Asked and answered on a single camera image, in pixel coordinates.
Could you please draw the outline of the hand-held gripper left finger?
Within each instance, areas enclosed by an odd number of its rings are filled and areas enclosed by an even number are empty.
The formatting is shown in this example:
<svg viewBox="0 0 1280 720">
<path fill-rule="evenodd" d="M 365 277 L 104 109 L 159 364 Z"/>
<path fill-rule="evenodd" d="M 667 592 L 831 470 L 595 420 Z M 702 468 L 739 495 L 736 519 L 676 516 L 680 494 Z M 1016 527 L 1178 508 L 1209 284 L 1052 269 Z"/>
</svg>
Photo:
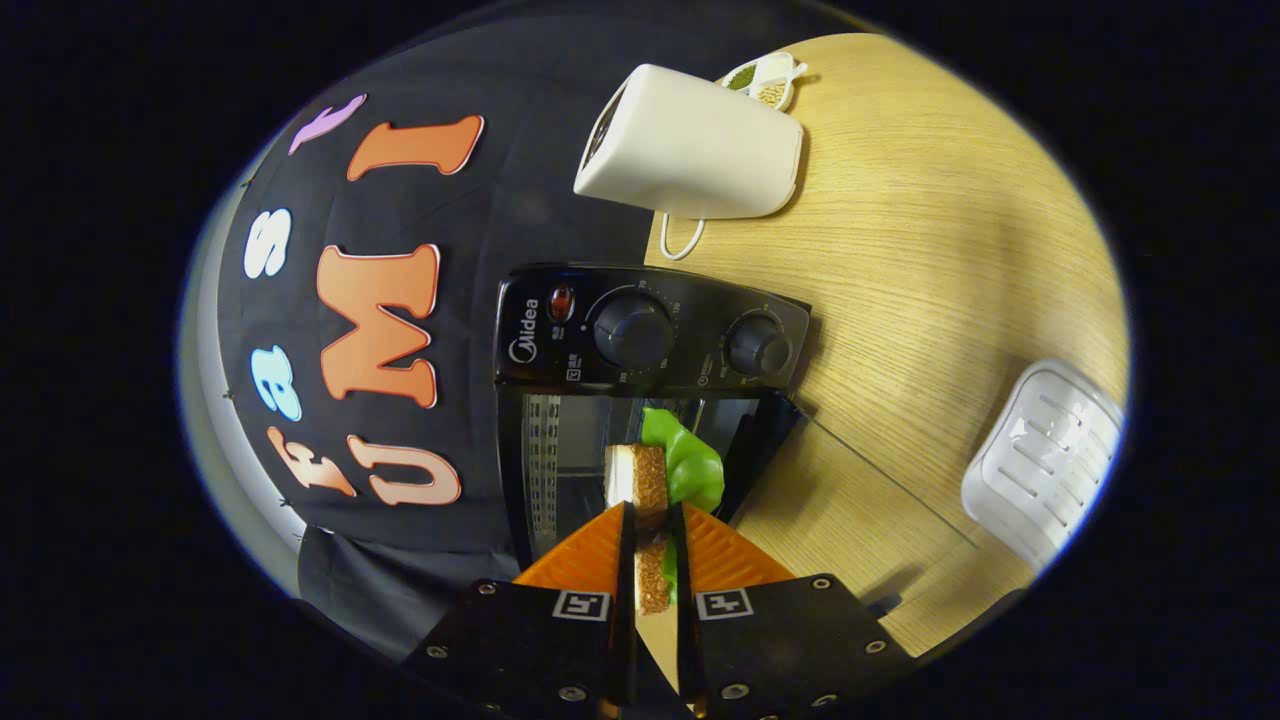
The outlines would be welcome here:
<svg viewBox="0 0 1280 720">
<path fill-rule="evenodd" d="M 513 582 L 483 578 L 404 670 L 497 719 L 622 719 L 637 689 L 636 510 L 604 511 Z"/>
</svg>

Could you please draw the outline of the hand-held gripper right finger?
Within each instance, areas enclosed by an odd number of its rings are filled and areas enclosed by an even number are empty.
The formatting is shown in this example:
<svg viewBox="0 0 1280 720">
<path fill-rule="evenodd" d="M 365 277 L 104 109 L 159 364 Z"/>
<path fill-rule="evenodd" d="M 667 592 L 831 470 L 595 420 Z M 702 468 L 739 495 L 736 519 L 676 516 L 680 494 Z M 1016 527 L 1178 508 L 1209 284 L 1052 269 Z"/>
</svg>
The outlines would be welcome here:
<svg viewBox="0 0 1280 720">
<path fill-rule="evenodd" d="M 668 511 L 677 692 L 698 719 L 820 719 L 915 659 L 835 575 L 796 577 L 690 503 Z"/>
</svg>

